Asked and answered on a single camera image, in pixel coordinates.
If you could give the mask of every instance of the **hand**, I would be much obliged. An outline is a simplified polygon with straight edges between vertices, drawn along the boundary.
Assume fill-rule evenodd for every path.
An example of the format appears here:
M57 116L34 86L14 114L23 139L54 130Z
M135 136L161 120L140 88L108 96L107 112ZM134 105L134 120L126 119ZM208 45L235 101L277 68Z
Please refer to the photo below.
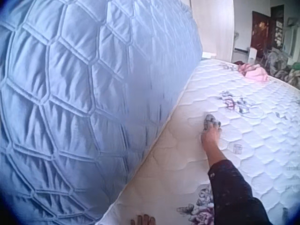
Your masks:
M209 149L213 149L218 146L220 131L221 128L219 128L218 124L209 124L209 128L201 134L201 142L204 151L207 152Z
M133 219L130 221L130 225L135 225L135 221ZM149 218L147 214L145 214L144 217L138 216L137 225L156 225L155 218Z

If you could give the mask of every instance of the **floral print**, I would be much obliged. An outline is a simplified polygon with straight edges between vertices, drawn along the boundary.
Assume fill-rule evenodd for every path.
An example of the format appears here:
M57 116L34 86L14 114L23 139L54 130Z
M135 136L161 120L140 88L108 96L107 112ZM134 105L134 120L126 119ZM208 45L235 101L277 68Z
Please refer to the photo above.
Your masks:
M210 185L201 185L199 198L195 205L188 204L187 207L177 208L183 216L188 216L190 225L213 225L214 224L214 203Z

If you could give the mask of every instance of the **hexagonal quilting pattern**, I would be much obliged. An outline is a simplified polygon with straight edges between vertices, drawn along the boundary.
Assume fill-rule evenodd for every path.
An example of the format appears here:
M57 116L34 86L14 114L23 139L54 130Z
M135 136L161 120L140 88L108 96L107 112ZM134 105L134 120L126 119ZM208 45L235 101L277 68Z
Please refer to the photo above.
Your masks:
M31 224L94 224L201 59L191 11L179 0L23 0L3 12L0 175L8 201Z
M176 208L195 203L199 187L209 183L207 157L198 140L207 113L221 121L219 147L251 185L270 221L285 224L286 213L300 203L300 91L272 78L266 83L248 80L223 65L201 61L145 163L99 225L129 222L143 213L154 215L157 224L190 224ZM278 90L285 101L273 96ZM230 107L224 91L243 95L254 102L254 110L250 106L241 113ZM284 117L286 110L298 113Z

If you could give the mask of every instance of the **person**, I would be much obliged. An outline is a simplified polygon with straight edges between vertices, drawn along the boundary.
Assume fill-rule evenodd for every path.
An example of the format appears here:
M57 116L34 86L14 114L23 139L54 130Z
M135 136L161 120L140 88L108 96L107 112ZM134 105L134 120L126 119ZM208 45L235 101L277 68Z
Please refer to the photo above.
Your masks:
M219 149L220 125L209 114L200 135L210 166L208 176L214 199L214 224L271 225L261 201L253 197L250 185ZM156 222L153 217L144 215L138 217L137 225L156 225Z

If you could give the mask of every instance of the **white mattress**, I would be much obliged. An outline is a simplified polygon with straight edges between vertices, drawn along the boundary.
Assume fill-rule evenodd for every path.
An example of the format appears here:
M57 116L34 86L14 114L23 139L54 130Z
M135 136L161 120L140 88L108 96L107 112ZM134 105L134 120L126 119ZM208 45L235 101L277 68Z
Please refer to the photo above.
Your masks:
M235 102L243 96L247 105L232 109L223 91ZM155 216L158 225L193 224L177 209L197 207L200 190L209 184L198 141L207 113L221 121L219 146L270 221L279 225L291 216L300 200L300 92L271 77L264 83L246 79L233 64L204 60L135 177L98 224L130 224L143 213Z

